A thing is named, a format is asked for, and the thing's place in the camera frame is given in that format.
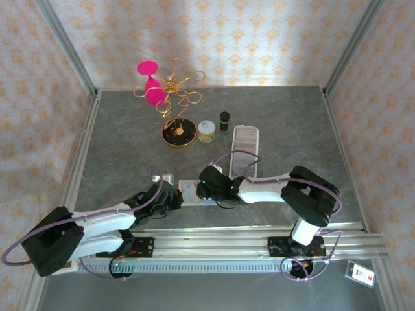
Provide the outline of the aluminium frame post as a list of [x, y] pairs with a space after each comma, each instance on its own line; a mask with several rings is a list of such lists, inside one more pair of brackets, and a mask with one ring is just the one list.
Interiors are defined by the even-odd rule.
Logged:
[[364, 12], [361, 20], [357, 25], [357, 28], [355, 29], [348, 44], [346, 45], [344, 52], [342, 53], [331, 76], [327, 81], [327, 84], [322, 88], [322, 94], [325, 98], [328, 98], [330, 94], [332, 94], [336, 85], [340, 81], [344, 71], [351, 62], [354, 54], [357, 52], [357, 49], [363, 41], [366, 33], [369, 31], [384, 2], [385, 0], [370, 0], [368, 8]]
[[50, 0], [35, 0], [38, 8], [43, 14], [46, 22], [49, 24], [54, 36], [59, 41], [65, 54], [69, 58], [72, 66], [80, 77], [81, 82], [86, 88], [89, 95], [93, 98], [97, 96], [97, 88], [95, 87], [90, 75], [88, 74], [75, 46], [71, 42], [71, 39], [66, 32], [62, 22], [60, 21], [56, 11]]

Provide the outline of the small yellow jar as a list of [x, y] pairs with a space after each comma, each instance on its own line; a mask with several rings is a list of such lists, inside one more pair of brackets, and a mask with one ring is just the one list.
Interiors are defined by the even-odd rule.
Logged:
[[204, 120], [198, 124], [198, 138], [203, 143], [210, 143], [215, 139], [216, 125], [211, 120]]

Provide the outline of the beige card holder wallet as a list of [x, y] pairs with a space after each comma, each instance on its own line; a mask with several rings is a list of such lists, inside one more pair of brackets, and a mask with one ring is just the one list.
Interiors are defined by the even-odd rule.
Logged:
[[214, 206], [213, 200], [201, 199], [196, 195], [198, 180], [180, 180], [178, 183], [179, 191], [183, 196], [183, 206]]

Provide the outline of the clear plastic card tray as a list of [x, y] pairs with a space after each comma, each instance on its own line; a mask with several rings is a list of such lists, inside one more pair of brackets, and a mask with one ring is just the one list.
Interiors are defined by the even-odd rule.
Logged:
[[239, 152], [231, 155], [229, 171], [229, 177], [231, 179], [244, 176], [246, 167], [252, 162], [257, 161], [257, 157], [254, 154], [259, 154], [258, 128], [245, 125], [235, 126], [231, 151], [235, 150], [239, 150]]

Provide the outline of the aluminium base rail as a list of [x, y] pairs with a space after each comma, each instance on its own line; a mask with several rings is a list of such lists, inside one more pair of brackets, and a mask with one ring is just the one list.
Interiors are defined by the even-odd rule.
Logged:
[[[266, 260], [268, 238], [289, 236], [289, 225], [142, 229], [137, 237], [154, 238], [153, 257], [165, 260]], [[380, 234], [365, 233], [360, 223], [335, 223], [324, 231], [324, 246], [333, 260], [386, 259]]]

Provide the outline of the aluminium table edge rail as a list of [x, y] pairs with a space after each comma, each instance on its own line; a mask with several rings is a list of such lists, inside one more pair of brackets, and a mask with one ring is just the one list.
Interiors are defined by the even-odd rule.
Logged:
[[69, 171], [69, 177], [66, 184], [65, 192], [61, 200], [61, 204], [66, 206], [70, 211], [73, 211], [77, 201], [78, 190], [82, 179], [84, 165], [88, 154], [88, 148], [93, 133], [93, 127], [99, 108], [102, 91], [98, 90], [93, 96], [89, 110], [87, 112], [82, 131], [77, 143], [77, 149]]
[[365, 215], [365, 212], [364, 212], [364, 208], [362, 207], [362, 204], [361, 204], [361, 198], [359, 196], [359, 191], [357, 190], [356, 182], [355, 182], [353, 174], [351, 173], [351, 170], [350, 170], [348, 157], [347, 157], [345, 149], [344, 149], [344, 144], [343, 144], [342, 139], [340, 137], [340, 132], [338, 130], [338, 126], [337, 126], [337, 123], [336, 123], [336, 120], [335, 120], [335, 116], [333, 114], [333, 110], [332, 110], [331, 105], [330, 105], [329, 95], [321, 87], [320, 87], [320, 92], [322, 94], [322, 99], [324, 101], [324, 105], [326, 107], [327, 114], [329, 116], [329, 120], [330, 120], [330, 123], [332, 125], [335, 138], [337, 140], [337, 144], [338, 144], [338, 147], [339, 147], [339, 150], [340, 150], [340, 154], [342, 156], [344, 167], [345, 167], [345, 170], [346, 170], [346, 173], [347, 173], [347, 176], [348, 176], [348, 185], [350, 186], [350, 189], [353, 192], [353, 195], [354, 195], [355, 200], [357, 202], [357, 207], [359, 208], [359, 213], [360, 213], [361, 218], [362, 218], [361, 224], [362, 224], [362, 227], [363, 227], [363, 231], [365, 233], [371, 233], [370, 227], [368, 226], [368, 221], [367, 221], [367, 218], [366, 218], [366, 215]]

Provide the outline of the white credit card grey print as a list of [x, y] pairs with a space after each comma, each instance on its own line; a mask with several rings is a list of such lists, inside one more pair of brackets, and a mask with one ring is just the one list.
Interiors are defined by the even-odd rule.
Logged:
[[198, 204], [199, 197], [196, 195], [197, 185], [198, 181], [194, 180], [180, 181], [180, 191], [182, 192], [184, 206], [193, 206]]

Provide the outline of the white label badge red mark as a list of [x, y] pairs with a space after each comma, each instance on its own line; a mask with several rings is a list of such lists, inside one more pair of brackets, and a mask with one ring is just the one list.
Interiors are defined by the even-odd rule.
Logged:
[[375, 285], [375, 272], [352, 260], [347, 263], [345, 277], [368, 288]]

